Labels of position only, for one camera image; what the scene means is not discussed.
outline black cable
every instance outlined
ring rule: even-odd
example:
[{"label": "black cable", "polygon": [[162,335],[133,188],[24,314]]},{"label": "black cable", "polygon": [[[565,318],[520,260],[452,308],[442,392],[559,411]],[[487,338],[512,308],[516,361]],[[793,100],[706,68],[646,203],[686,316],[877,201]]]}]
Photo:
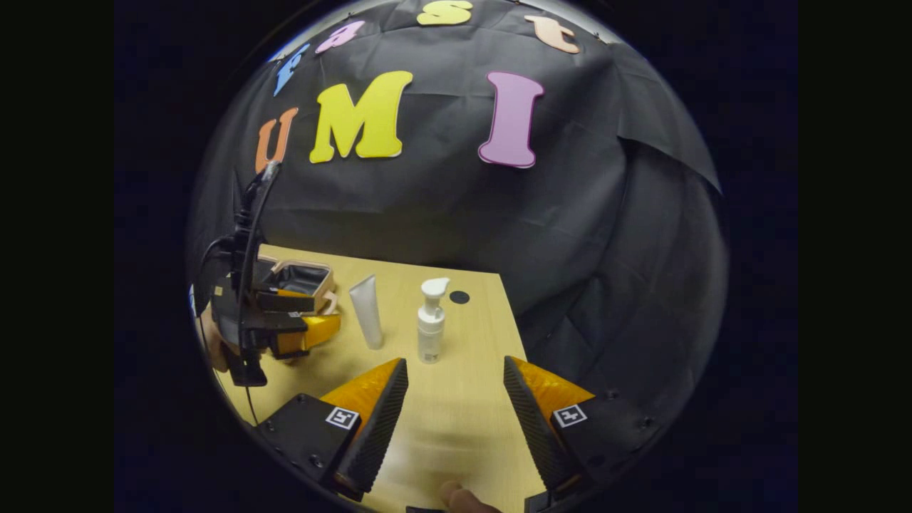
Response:
[{"label": "black cable", "polygon": [[[241,349],[241,358],[244,358],[244,296],[247,289],[250,288],[251,273],[254,267],[254,246],[256,244],[256,229],[260,225],[260,215],[263,214],[263,207],[266,205],[266,199],[269,198],[269,192],[273,190],[276,178],[278,178],[280,165],[276,161],[271,161],[266,165],[263,171],[262,179],[267,179],[266,189],[263,191],[263,198],[256,207],[254,220],[250,223],[250,232],[247,237],[247,247],[244,249],[244,263],[241,266],[241,283],[237,291],[237,345]],[[250,406],[250,413],[254,416],[256,425],[260,423],[256,420],[254,411],[254,402],[250,398],[250,387],[244,386],[247,394],[247,404]]]}]

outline letter m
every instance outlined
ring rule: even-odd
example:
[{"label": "letter m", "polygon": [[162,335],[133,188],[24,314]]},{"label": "letter m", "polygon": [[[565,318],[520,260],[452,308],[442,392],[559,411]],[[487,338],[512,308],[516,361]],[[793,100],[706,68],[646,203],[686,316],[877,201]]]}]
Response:
[{"label": "letter m", "polygon": [[396,118],[402,90],[411,82],[408,71],[390,71],[370,82],[357,105],[352,103],[345,84],[328,88],[316,97],[320,119],[316,124],[316,141],[310,162],[328,162],[335,153],[330,135],[336,138],[339,154],[348,157],[361,127],[364,133],[355,147],[358,157],[395,157],[402,153],[402,141],[396,138]]}]

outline white tube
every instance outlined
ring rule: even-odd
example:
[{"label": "white tube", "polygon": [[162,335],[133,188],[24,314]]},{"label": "white tube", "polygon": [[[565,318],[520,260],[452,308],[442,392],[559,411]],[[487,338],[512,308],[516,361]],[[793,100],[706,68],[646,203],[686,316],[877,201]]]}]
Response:
[{"label": "white tube", "polygon": [[380,330],[380,310],[377,305],[377,280],[370,275],[348,290],[351,302],[355,305],[358,324],[364,333],[370,349],[380,349],[383,344],[383,331]]}]

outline foam soap bottle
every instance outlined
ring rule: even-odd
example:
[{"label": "foam soap bottle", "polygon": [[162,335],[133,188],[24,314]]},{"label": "foam soap bottle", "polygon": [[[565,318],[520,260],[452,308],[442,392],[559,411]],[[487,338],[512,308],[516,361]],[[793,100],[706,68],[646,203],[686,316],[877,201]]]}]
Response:
[{"label": "foam soap bottle", "polygon": [[429,279],[421,284],[424,305],[418,309],[418,355],[425,363],[434,363],[440,357],[443,339],[443,320],[440,298],[447,293],[448,277]]}]

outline table surface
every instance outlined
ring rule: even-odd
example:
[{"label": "table surface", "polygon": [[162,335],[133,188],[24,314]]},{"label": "table surface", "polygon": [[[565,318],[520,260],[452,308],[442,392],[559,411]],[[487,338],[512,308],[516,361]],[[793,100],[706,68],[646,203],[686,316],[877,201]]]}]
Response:
[{"label": "table surface", "polygon": [[[409,390],[383,466],[362,504],[379,511],[405,511],[406,506],[443,509],[440,485],[455,479],[482,501],[504,513],[522,511],[526,497],[544,491],[525,444],[513,406],[503,388],[503,357],[525,359],[513,313],[500,276],[436,267],[410,266],[260,246],[261,257],[329,264],[334,271],[337,311],[342,327],[294,364],[262,360],[269,383],[250,389],[262,422],[298,393],[319,397],[339,385],[397,357],[409,367]],[[383,346],[370,350],[358,326],[348,288],[377,275]],[[418,357],[418,308],[421,283],[451,279],[440,302],[446,326],[440,359]],[[466,304],[450,301],[454,290],[467,292]],[[216,372],[238,413],[253,423],[243,387]]]}]

